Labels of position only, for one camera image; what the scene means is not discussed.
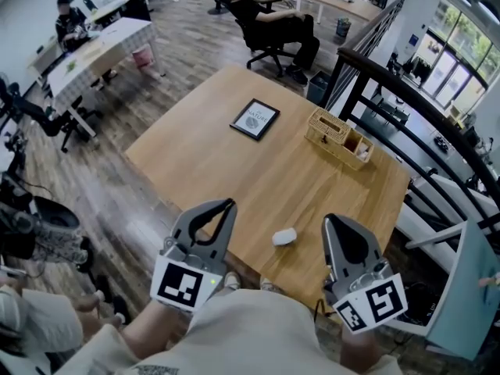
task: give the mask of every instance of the blue panel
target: blue panel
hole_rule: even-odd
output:
[[[462,230],[462,247],[448,295],[427,340],[465,359],[474,359],[493,323],[500,302],[495,286],[479,288],[478,280],[500,272],[500,262],[472,221]]]

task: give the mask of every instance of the wooden floor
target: wooden floor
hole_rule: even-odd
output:
[[[29,120],[23,123],[29,140],[25,179],[50,189],[56,201],[78,215],[97,253],[93,272],[109,277],[113,290],[125,297],[133,315],[149,300],[154,259],[179,210],[170,202],[158,200],[148,182],[129,164],[124,152],[170,107],[217,70],[229,63],[244,66],[252,57],[231,14],[210,16],[206,13],[214,6],[213,0],[151,0],[151,5],[155,9],[152,19],[158,31],[157,43],[166,76],[159,78],[153,70],[139,72],[128,59],[116,68],[119,76],[108,87],[85,95],[84,105],[100,109],[105,115],[95,123],[98,143],[84,144],[73,138],[68,144],[69,152],[63,154],[59,150],[61,135],[49,138],[36,123]],[[304,10],[316,15],[317,6],[305,2]],[[337,46],[332,40],[339,16],[339,12],[325,7],[323,22],[316,26],[321,48],[308,76],[318,70],[331,72],[333,69]],[[350,32],[356,32],[361,26],[354,22]],[[292,45],[288,50],[295,51],[297,47]],[[282,63],[288,64],[289,59],[282,59]],[[252,69],[270,79],[277,73],[272,59],[256,62]],[[303,93],[303,88],[287,77],[276,82]],[[28,98],[39,105],[45,104],[38,86]],[[44,190],[31,190],[50,197]],[[230,263],[244,273],[244,284],[256,285],[256,274],[234,258],[230,257]],[[43,264],[16,264],[28,268],[33,276],[43,269]],[[78,273],[71,264],[46,264],[45,271],[30,280],[30,286],[70,296],[93,291],[88,276]],[[105,307],[103,315],[109,313],[110,308]],[[179,334],[186,322],[180,323]],[[321,345],[336,360],[340,352],[339,332],[339,326],[320,319]],[[387,350],[395,347],[391,335],[387,331],[381,335]],[[400,357],[407,374],[475,373],[462,360],[425,352],[423,341],[417,337],[393,354]]]

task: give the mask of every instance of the wicker basket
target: wicker basket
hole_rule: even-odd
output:
[[[373,143],[325,109],[316,109],[308,120],[305,137],[354,170],[370,160]]]

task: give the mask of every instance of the man in black shirt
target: man in black shirt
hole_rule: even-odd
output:
[[[259,3],[286,2],[289,0],[225,0],[231,13],[252,32],[261,34],[262,39],[277,43],[297,41],[302,44],[286,72],[301,85],[307,84],[302,69],[308,70],[320,48],[320,41],[314,37],[314,21],[310,15],[305,15],[296,9],[274,12],[267,10]]]
[[[59,44],[66,52],[74,52],[81,45],[90,41],[85,27],[85,20],[87,17],[78,7],[71,7],[70,4],[72,1],[73,0],[57,0],[59,17],[55,22],[55,31],[57,32]],[[115,76],[116,71],[109,70],[102,75],[102,79],[109,82],[109,80]],[[98,89],[103,87],[99,82],[96,82],[92,86],[95,85],[98,86]]]

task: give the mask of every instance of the staircase railing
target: staircase railing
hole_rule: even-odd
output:
[[[483,219],[479,222],[481,228],[489,227],[492,234],[496,233],[494,225],[500,222],[500,213],[488,217],[483,206],[474,197],[471,190],[464,184],[454,170],[444,161],[429,145],[424,143],[417,135],[415,135],[404,123],[394,118],[390,113],[384,111],[375,102],[372,102],[367,97],[363,96],[363,91],[369,80],[375,80],[381,87],[388,89],[393,95],[402,100],[408,107],[411,107],[419,113],[432,127],[434,127],[441,136],[465,159],[472,171],[484,184],[487,194],[500,208],[500,187],[498,187],[496,179],[491,175],[490,170],[483,163],[480,156],[474,151],[473,147],[467,142],[462,134],[454,127],[454,125],[443,116],[432,104],[423,98],[416,90],[405,83],[399,77],[396,77],[388,70],[378,65],[367,56],[377,46],[384,33],[388,30],[395,17],[401,11],[405,0],[396,0],[389,5],[380,15],[368,24],[363,30],[350,39],[342,48],[337,50],[338,59],[331,74],[331,79],[328,84],[323,100],[320,106],[331,109],[338,101],[338,98],[347,89],[347,86],[357,79],[352,87],[347,100],[339,117],[341,120],[351,120],[358,127],[376,138],[380,143],[392,150],[411,168],[413,168],[434,190],[449,204],[462,220],[467,219],[460,202],[457,202],[440,184],[433,179],[412,157],[402,151],[397,145],[387,139],[378,129],[371,126],[365,120],[358,118],[353,114],[353,110],[358,103],[364,104],[368,109],[380,115],[396,129],[402,132],[411,142],[418,148],[424,151],[434,162],[442,168],[444,173],[449,176],[458,188],[470,200],[473,207],[477,210],[480,217]],[[448,216],[446,216],[422,191],[410,184],[409,190],[418,197],[429,209],[436,214],[436,218],[447,227],[452,225]],[[497,254],[500,255],[500,242],[497,242],[497,237],[488,238],[491,246]]]

